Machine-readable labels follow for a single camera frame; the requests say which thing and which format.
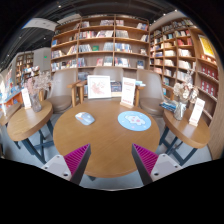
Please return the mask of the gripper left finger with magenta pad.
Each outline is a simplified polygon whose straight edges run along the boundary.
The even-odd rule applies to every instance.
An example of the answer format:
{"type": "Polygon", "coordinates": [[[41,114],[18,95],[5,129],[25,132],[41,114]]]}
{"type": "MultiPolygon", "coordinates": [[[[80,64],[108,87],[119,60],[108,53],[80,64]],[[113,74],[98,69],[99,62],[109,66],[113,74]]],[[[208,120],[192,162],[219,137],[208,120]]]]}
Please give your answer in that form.
{"type": "Polygon", "coordinates": [[[91,146],[86,144],[65,156],[54,156],[42,169],[79,185],[90,155],[91,146]]]}

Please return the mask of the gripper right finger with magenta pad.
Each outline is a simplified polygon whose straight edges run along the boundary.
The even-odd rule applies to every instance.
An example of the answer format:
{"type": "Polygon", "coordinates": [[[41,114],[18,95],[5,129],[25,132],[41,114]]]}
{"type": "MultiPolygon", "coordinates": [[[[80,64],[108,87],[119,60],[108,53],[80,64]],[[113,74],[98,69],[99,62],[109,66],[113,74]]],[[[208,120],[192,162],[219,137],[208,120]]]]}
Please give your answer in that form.
{"type": "Polygon", "coordinates": [[[132,156],[143,185],[148,185],[182,169],[182,167],[167,154],[157,155],[137,144],[132,144],[132,156]]]}

